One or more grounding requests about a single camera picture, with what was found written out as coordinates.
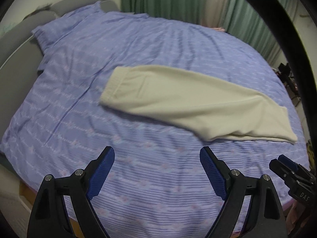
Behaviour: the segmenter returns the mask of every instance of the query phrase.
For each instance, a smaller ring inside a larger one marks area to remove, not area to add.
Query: gray headboard
[[[97,1],[102,1],[100,7],[104,12],[119,11],[111,0],[63,0],[53,4],[49,10],[27,17],[0,39],[0,140],[32,88],[43,58],[31,31]]]

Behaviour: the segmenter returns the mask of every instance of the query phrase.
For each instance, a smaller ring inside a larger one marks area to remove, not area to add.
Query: silver bolt
[[[50,181],[52,178],[53,178],[53,176],[47,175],[47,176],[45,176],[45,181]]]
[[[271,177],[269,175],[263,175],[263,179],[265,181],[269,181],[271,179]]]
[[[231,170],[231,173],[234,175],[234,176],[238,176],[240,174],[239,170],[237,169],[232,169]]]
[[[81,176],[83,172],[84,172],[83,169],[77,169],[77,170],[75,171],[75,175],[76,175],[76,176]]]

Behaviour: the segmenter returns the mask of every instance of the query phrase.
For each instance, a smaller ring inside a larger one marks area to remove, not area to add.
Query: blue textured pad
[[[115,150],[111,148],[108,150],[107,155],[104,157],[104,159],[90,178],[89,188],[86,194],[89,200],[92,200],[94,196],[97,196],[99,194],[114,162]]]
[[[280,155],[278,157],[278,161],[280,161],[281,163],[283,163],[284,165],[286,165],[289,169],[293,170],[294,172],[298,171],[298,166],[296,165],[296,163],[294,163],[292,160],[290,160],[288,157],[284,156],[284,155]]]
[[[219,170],[211,160],[207,151],[202,148],[199,153],[200,163],[204,168],[207,177],[211,183],[212,188],[214,189],[217,196],[221,197],[222,200],[225,200],[227,197],[225,181]]]

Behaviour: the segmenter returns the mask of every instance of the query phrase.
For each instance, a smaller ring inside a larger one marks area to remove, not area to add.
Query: bed sheet
[[[284,154],[308,167],[300,121],[282,83],[249,45],[180,21],[104,13],[99,2],[33,33],[44,72],[12,118],[1,150],[35,190],[46,174],[68,176],[112,146],[115,163],[92,200],[112,238],[204,237],[223,204],[199,161],[199,150],[210,146],[246,176],[269,174],[282,204],[290,200],[268,164]],[[115,67],[141,64],[192,70],[263,92],[287,107],[298,142],[203,142],[187,130],[102,107],[99,97]],[[66,204],[75,218],[70,200]],[[245,200],[235,231],[247,207]]]

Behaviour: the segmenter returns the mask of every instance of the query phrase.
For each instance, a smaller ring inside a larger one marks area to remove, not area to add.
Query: mattress
[[[33,189],[39,189],[46,174],[68,176],[112,146],[115,163],[92,200],[112,238],[205,237],[223,204],[199,161],[200,149],[209,146],[246,176],[269,174],[281,203],[290,200],[288,188],[268,164],[284,154],[308,167],[305,139],[284,86],[249,45],[180,21],[104,13],[99,2],[37,27],[33,34],[44,53],[39,66],[44,72],[0,146]],[[204,142],[187,130],[99,104],[115,67],[145,64],[192,70],[263,92],[287,108],[298,141]],[[69,199],[66,205],[75,219]],[[235,231],[247,208],[245,200]]]

